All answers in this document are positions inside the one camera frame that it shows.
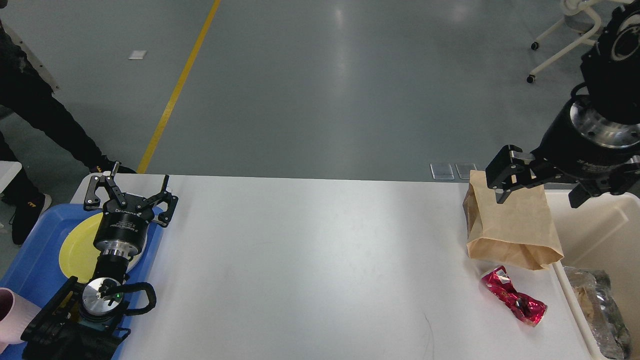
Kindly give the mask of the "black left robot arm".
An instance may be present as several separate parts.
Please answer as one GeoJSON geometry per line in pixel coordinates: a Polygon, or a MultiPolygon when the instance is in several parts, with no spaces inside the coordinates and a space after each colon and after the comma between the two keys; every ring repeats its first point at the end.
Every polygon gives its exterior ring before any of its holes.
{"type": "Polygon", "coordinates": [[[70,276],[26,326],[24,360],[110,360],[131,333],[122,321],[157,305],[153,285],[131,280],[130,263],[144,257],[151,224],[169,225],[179,199],[169,189],[169,175],[153,196],[121,191],[115,182],[119,167],[115,162],[92,175],[82,204],[102,215],[93,239],[93,273],[88,280],[70,276]]]}

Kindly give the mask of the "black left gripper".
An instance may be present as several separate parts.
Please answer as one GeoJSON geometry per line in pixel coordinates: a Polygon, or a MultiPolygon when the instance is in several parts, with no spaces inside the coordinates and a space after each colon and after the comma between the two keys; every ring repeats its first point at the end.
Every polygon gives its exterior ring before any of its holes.
{"type": "Polygon", "coordinates": [[[115,200],[118,207],[106,207],[93,240],[93,246],[101,256],[119,256],[132,258],[141,255],[146,249],[147,232],[151,223],[167,228],[173,219],[179,198],[169,189],[170,176],[164,175],[161,189],[151,197],[137,197],[134,209],[126,210],[129,202],[115,182],[115,176],[121,168],[121,162],[115,161],[110,171],[92,175],[83,200],[83,210],[101,209],[98,189],[105,189],[109,200],[115,200]],[[166,205],[166,209],[156,214],[154,208],[166,205]]]}

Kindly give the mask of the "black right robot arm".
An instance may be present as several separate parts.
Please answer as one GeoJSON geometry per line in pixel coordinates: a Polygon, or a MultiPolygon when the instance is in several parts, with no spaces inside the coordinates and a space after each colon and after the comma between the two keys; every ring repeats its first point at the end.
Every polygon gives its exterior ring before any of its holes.
{"type": "Polygon", "coordinates": [[[519,189],[574,185],[572,208],[609,193],[639,194],[639,2],[617,7],[582,56],[583,82],[530,153],[505,145],[486,167],[498,204],[519,189]]]}

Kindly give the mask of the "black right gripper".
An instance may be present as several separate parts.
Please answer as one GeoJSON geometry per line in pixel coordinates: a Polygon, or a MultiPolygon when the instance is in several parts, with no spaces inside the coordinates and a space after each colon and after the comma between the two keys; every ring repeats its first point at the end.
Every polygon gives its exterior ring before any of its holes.
{"type": "Polygon", "coordinates": [[[576,96],[562,107],[532,153],[505,145],[485,169],[486,185],[503,204],[514,191],[560,180],[578,180],[569,204],[579,208],[603,194],[640,198],[640,174],[629,164],[639,155],[639,125],[608,120],[589,96],[576,96]]]}

